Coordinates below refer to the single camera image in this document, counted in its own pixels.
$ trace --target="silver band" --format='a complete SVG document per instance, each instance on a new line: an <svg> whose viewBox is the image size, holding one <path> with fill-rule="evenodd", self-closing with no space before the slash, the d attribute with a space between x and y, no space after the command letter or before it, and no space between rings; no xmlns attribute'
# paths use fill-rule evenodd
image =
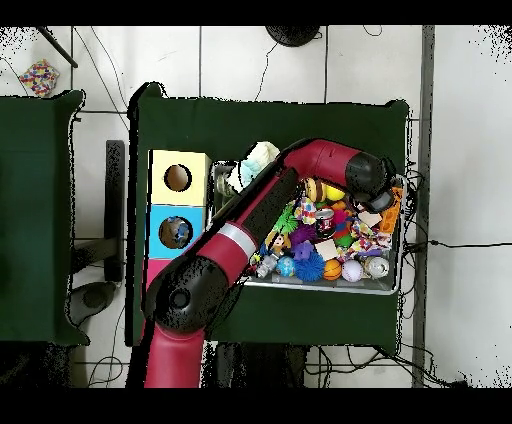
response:
<svg viewBox="0 0 512 424"><path fill-rule="evenodd" d="M244 251L247 256L247 260L251 259L251 256L256 252L256 245L252 239L244 233L240 228L226 222L224 226L219 230L219 234L223 234L226 237L233 240L240 248Z"/></svg>

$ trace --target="blue ball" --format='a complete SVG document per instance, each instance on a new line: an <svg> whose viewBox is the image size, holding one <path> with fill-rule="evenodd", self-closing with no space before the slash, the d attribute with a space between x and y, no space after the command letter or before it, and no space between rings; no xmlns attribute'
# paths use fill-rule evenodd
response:
<svg viewBox="0 0 512 424"><path fill-rule="evenodd" d="M277 261L276 271L283 277L293 277L295 275L295 262L289 256L283 256Z"/></svg>

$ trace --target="black stand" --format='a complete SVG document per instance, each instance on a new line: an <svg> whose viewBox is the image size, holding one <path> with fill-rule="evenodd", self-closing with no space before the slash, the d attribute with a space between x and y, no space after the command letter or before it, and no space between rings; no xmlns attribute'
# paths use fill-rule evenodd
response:
<svg viewBox="0 0 512 424"><path fill-rule="evenodd" d="M50 44L55 47L55 49L61 54L61 56L66 59L73 68L78 68L78 63L76 63L73 58L68 54L66 50L62 48L62 46L57 42L55 38L48 32L45 27L36 27L36 29L41 33L41 35L46 38Z"/></svg>
<svg viewBox="0 0 512 424"><path fill-rule="evenodd" d="M110 140L106 147L104 238L82 243L71 252L73 274L103 260L105 282L85 284L71 291L70 320L75 325L110 305L114 282L123 280L125 148L122 141Z"/></svg>

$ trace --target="metal pole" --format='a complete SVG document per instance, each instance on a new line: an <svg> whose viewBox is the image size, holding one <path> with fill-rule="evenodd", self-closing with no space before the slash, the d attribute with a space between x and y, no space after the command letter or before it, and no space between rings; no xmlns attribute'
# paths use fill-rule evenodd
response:
<svg viewBox="0 0 512 424"><path fill-rule="evenodd" d="M422 188L418 191L417 223L428 234L428 214L430 201L430 145L432 139L432 104L434 95L434 45L435 26L423 25L423 52L421 63L421 108L420 108L420 139L418 148L418 171L425 177ZM425 367L425 322L427 314L427 234L416 231L418 243L425 248L416 254L417 269L415 272L417 305L413 315L413 349L412 362L416 365L412 387L423 387Z"/></svg>
<svg viewBox="0 0 512 424"><path fill-rule="evenodd" d="M48 32L48 30L44 27L36 27L36 29L42 34L44 38L46 38L50 44L55 47L55 49L61 54L61 56L66 59L73 68L78 68L78 63L76 63L73 58L64 50L57 40L52 37L52 35Z"/></svg>

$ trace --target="wooden block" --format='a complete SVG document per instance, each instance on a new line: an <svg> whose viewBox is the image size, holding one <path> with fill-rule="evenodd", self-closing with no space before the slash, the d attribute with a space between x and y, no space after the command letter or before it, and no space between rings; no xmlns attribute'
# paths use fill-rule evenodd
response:
<svg viewBox="0 0 512 424"><path fill-rule="evenodd" d="M153 150L151 203L206 206L210 166L204 153Z"/></svg>
<svg viewBox="0 0 512 424"><path fill-rule="evenodd" d="M338 257L338 251L336 250L336 245L334 244L333 239L315 243L315 249L324 261Z"/></svg>
<svg viewBox="0 0 512 424"><path fill-rule="evenodd" d="M169 217L179 217L192 226L192 237L182 249L165 246L159 237L160 226ZM151 205L149 216L150 259L174 259L180 256L203 232L206 221L206 208L195 206Z"/></svg>
<svg viewBox="0 0 512 424"><path fill-rule="evenodd" d="M382 221L382 217L378 213L370 213L368 211L359 212L357 217L363 221L368 227L373 227Z"/></svg>

